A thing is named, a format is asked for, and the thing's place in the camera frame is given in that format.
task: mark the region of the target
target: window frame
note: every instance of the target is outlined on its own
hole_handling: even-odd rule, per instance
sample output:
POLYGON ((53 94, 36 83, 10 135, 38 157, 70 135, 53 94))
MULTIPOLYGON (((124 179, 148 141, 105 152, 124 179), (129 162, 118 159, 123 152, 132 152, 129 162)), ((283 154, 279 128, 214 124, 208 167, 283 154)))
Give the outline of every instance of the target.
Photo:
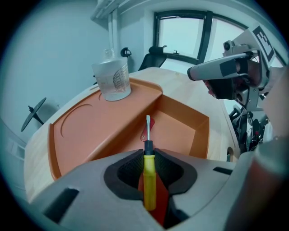
MULTIPOLYGON (((203 32, 200 42, 200 48, 197 58, 180 55, 176 53, 166 53, 169 59, 179 60, 183 62, 187 62, 193 65, 201 64, 205 61, 205 56, 207 54, 208 45, 210 41, 211 29, 212 29, 212 21, 213 18, 228 22, 236 27, 239 27, 243 30, 247 30, 248 27, 242 23, 239 23, 231 18, 222 16, 220 14, 214 14, 212 11, 200 11, 200 10, 169 10, 163 12, 155 12, 154 13, 154 37, 153 37, 153 46, 158 46, 159 44, 159 24, 161 20, 165 20, 165 18, 195 18, 195 19, 203 19, 203 32)), ((278 51, 274 48, 276 57, 279 59, 283 66, 286 66, 284 59, 280 56, 278 51)))

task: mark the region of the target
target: red object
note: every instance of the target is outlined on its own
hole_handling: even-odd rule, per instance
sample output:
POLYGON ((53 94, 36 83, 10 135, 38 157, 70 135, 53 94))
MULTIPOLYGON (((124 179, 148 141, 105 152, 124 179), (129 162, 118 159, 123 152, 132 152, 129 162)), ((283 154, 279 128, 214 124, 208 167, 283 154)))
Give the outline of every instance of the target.
MULTIPOLYGON (((151 131, 153 125, 154 125, 155 121, 153 118, 150 118, 150 122, 149 122, 149 130, 151 131)), ((140 135, 140 140, 141 141, 146 141, 148 140, 148 130, 147 130, 147 126, 145 125, 143 132, 140 135)))

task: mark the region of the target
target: screwdriver shaft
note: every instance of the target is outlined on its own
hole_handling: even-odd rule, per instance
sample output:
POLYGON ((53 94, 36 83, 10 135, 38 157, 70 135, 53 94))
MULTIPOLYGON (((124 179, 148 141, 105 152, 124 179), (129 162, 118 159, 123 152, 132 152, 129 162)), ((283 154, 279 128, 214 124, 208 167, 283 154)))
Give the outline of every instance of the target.
POLYGON ((149 124, 150 124, 150 116, 146 116, 146 124, 147 124, 147 129, 148 129, 148 140, 150 140, 150 129, 149 129, 149 124))

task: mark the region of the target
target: wooden table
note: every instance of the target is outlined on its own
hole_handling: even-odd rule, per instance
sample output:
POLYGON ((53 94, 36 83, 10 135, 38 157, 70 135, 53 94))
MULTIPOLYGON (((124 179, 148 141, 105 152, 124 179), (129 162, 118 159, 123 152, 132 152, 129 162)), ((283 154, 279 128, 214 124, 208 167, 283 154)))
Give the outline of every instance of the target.
MULTIPOLYGON (((209 95, 202 81, 194 82, 181 73, 147 68, 131 73, 130 77, 159 84, 163 93, 210 118, 208 159, 226 161, 227 149, 231 148, 232 159, 240 155, 237 138, 226 112, 224 102, 209 95)), ((31 202, 42 190, 54 182, 47 154, 48 125, 55 122, 68 109, 84 97, 98 90, 91 86, 58 110, 29 140, 25 148, 24 182, 28 201, 31 202)))

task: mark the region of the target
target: black chair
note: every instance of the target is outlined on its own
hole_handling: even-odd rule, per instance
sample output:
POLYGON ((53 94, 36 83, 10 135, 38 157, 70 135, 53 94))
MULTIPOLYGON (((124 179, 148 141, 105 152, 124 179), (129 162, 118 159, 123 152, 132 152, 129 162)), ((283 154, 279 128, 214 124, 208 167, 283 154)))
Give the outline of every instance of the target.
POLYGON ((166 46, 152 46, 149 49, 149 53, 144 57, 143 63, 140 66, 139 70, 146 69, 148 67, 161 67, 165 60, 167 59, 167 55, 163 53, 163 49, 166 46))

